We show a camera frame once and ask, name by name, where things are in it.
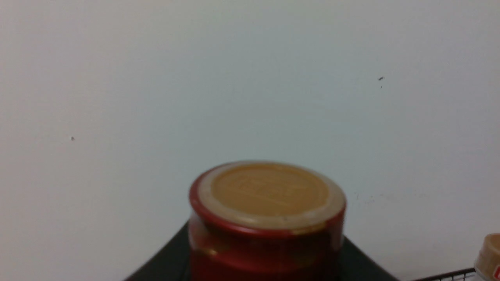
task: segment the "red jar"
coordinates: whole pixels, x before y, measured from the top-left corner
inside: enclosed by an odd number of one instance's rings
[[[241,161],[189,192],[192,281],[320,281],[337,275],[346,198],[327,177]]]

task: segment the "red label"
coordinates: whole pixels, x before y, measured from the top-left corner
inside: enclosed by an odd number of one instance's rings
[[[496,266],[496,269],[493,272],[493,278],[495,278],[496,280],[500,280],[500,265]]]

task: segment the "lid rim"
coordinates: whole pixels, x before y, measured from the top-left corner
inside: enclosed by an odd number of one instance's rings
[[[243,163],[246,161],[235,161],[235,162],[228,162],[224,163],[221,165],[218,165],[214,168],[211,168],[204,173],[202,173],[196,180],[193,182],[191,185],[191,188],[189,190],[189,202],[191,204],[191,207],[193,208],[194,212],[206,223],[213,224],[219,228],[222,228],[224,230],[227,230],[232,233],[237,233],[237,234],[242,234],[242,235],[248,235],[248,236],[255,236],[255,237],[260,237],[260,238],[287,238],[287,237],[302,237],[302,236],[307,236],[307,235],[313,235],[317,234],[320,232],[324,232],[325,230],[328,229],[328,227],[332,224],[335,224],[337,222],[343,222],[344,220],[344,214],[346,211],[347,207],[347,201],[345,200],[345,195],[342,193],[344,200],[343,200],[343,205],[339,208],[339,210],[331,217],[323,220],[320,223],[314,223],[312,225],[307,225],[304,227],[295,227],[295,228],[258,228],[258,227],[251,227],[247,225],[242,225],[237,222],[230,221],[224,217],[221,217],[220,215],[217,215],[210,211],[206,206],[203,205],[202,200],[200,199],[199,195],[199,188],[201,186],[201,183],[203,179],[210,174],[212,171],[219,169],[221,167],[227,166],[227,165],[234,165],[237,163]],[[271,161],[259,161],[260,163],[277,163],[277,162],[271,162]],[[319,224],[323,224],[323,227],[316,227]]]

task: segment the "spice jar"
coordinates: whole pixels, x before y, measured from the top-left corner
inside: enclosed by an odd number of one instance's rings
[[[489,234],[484,238],[474,268],[476,280],[500,281],[500,233]]]
[[[346,197],[324,175],[277,162],[232,162],[200,175],[189,201],[192,281],[336,276]]]

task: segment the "yellow lid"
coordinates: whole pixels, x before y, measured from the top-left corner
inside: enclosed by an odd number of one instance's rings
[[[500,280],[500,233],[489,234],[484,238],[475,269],[488,280]]]
[[[314,171],[276,162],[223,165],[200,183],[201,202],[214,214],[259,229],[297,229],[335,216],[346,203],[342,190]]]

